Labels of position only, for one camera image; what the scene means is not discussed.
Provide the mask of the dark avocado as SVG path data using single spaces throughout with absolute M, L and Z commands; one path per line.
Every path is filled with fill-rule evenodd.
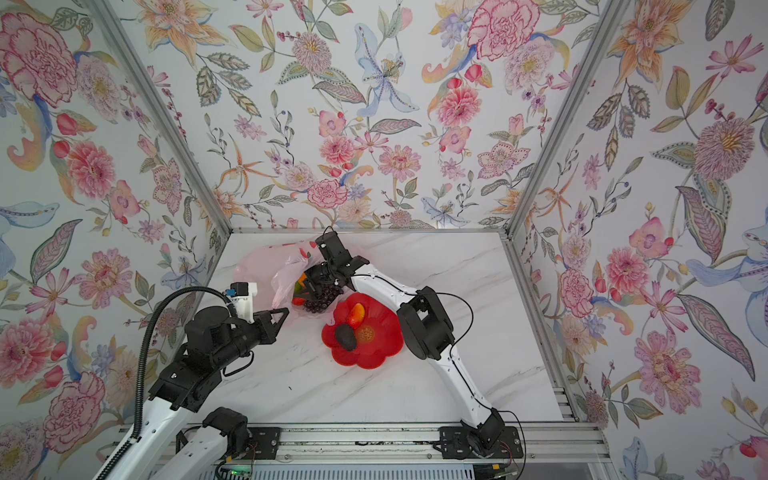
M 341 324 L 334 331 L 334 338 L 339 346 L 347 352 L 353 352 L 357 348 L 355 330 L 349 324 Z

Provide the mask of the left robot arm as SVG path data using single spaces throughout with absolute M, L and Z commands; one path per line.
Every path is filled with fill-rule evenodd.
M 247 311 L 212 306 L 197 312 L 185 326 L 187 342 L 144 394 L 137 378 L 134 424 L 100 468 L 98 479 L 145 479 L 171 438 L 196 414 L 227 377 L 226 367 L 239 358 L 252 359 L 253 348 L 271 345 L 289 315 L 287 308 Z M 193 440 L 156 477 L 184 479 L 203 472 L 214 461 L 246 452 L 251 434 L 245 415 L 218 407 L 203 421 Z

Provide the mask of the pink plastic bag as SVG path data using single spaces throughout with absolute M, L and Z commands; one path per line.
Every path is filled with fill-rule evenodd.
M 257 247 L 235 265 L 232 282 L 254 286 L 255 310 L 290 307 L 304 272 L 324 261 L 314 240 Z

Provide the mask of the red flower-shaped plate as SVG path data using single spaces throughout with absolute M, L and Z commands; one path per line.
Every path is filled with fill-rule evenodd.
M 347 352 L 336 342 L 334 331 L 341 324 L 347 324 L 348 313 L 356 303 L 364 305 L 366 315 L 362 325 L 355 330 L 357 348 Z M 323 327 L 321 338 L 338 365 L 374 370 L 404 347 L 397 315 L 368 295 L 353 293 L 340 301 L 333 311 L 332 320 L 330 325 Z

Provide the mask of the large orange red mango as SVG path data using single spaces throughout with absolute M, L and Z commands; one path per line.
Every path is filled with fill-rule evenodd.
M 306 301 L 311 297 L 311 294 L 308 292 L 308 289 L 305 285 L 307 280 L 307 277 L 305 274 L 302 274 L 301 277 L 295 282 L 294 284 L 294 290 L 293 290 L 293 296 L 291 303 L 294 306 L 303 306 Z

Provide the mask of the dark purple grape bunch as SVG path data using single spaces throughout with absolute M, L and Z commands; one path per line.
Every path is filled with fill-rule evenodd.
M 303 307 L 309 313 L 319 314 L 326 311 L 342 294 L 343 288 L 338 285 L 323 285 L 312 298 L 303 304 Z

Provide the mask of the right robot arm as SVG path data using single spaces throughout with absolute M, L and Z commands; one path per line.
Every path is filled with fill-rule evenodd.
M 293 302 L 308 313 L 333 312 L 322 338 L 335 361 L 375 369 L 407 348 L 432 365 L 459 410 L 459 426 L 440 431 L 444 457 L 521 457 L 512 447 L 519 438 L 516 428 L 485 399 L 458 355 L 460 339 L 442 293 L 388 277 L 367 258 L 351 254 L 333 230 L 314 243 L 322 260 L 304 271 Z

